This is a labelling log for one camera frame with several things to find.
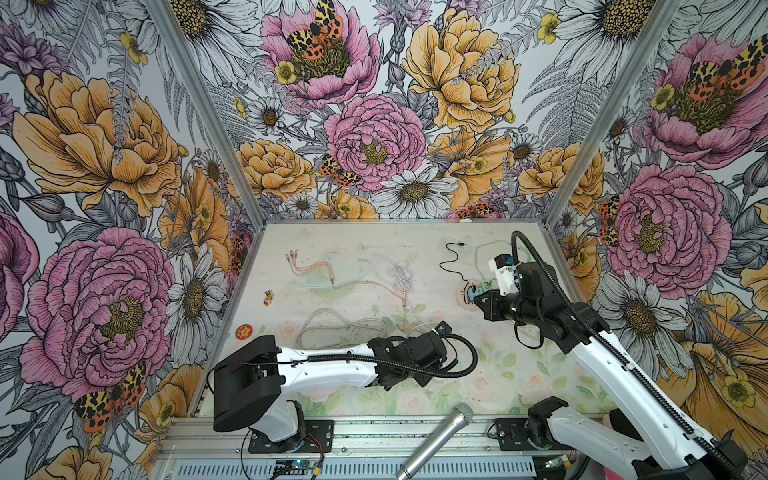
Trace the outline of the teal charger with black cable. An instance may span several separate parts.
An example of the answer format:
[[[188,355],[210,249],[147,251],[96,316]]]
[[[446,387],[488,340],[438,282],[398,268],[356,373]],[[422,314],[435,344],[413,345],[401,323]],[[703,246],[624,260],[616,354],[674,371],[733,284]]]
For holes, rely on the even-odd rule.
[[[488,288],[487,288],[486,286],[484,286],[483,284],[481,284],[481,285],[470,285],[470,286],[468,287],[468,289],[467,289],[467,298],[468,298],[468,301],[469,301],[470,303],[473,303],[473,302],[474,302],[474,300],[475,300],[477,297],[479,297],[479,296],[481,296],[481,295],[485,294],[487,291],[488,291]]]

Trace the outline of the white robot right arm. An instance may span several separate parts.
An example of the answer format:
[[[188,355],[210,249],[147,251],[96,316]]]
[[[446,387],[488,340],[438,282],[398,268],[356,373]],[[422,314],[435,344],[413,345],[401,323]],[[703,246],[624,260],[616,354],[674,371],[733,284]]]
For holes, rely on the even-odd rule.
[[[650,379],[590,305],[573,303],[554,269],[508,254],[489,261],[497,286],[474,302],[489,321],[533,325],[596,380],[633,434],[623,434],[550,396],[528,410],[528,438],[559,443],[622,479],[739,479],[745,452],[729,434],[716,437],[685,414]]]

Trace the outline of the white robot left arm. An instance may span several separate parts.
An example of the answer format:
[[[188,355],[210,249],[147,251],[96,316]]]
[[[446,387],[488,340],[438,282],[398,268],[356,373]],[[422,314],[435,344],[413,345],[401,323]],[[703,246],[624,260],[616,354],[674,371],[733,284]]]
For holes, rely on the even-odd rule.
[[[317,388],[381,387],[409,379],[424,386],[446,373],[450,326],[444,322],[417,337],[374,338],[345,349],[280,347],[273,335],[260,336],[213,369],[213,429],[252,427],[272,442],[300,437],[304,417],[292,400]]]

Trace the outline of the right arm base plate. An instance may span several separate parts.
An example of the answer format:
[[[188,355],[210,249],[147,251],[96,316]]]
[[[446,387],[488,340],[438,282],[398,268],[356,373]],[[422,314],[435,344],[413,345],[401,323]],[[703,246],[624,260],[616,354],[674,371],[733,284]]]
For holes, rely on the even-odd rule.
[[[535,444],[527,428],[527,420],[522,417],[502,417],[495,419],[486,435],[497,442],[503,452],[554,452],[571,451],[572,448],[554,440],[545,440]]]

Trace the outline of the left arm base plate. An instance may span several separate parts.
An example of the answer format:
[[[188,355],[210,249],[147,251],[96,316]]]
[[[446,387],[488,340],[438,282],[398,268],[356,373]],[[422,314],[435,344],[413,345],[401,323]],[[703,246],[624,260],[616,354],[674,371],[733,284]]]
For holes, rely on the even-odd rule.
[[[330,419],[310,419],[299,423],[296,435],[279,442],[271,441],[261,432],[251,434],[247,451],[250,454],[323,453],[332,451],[335,422]]]

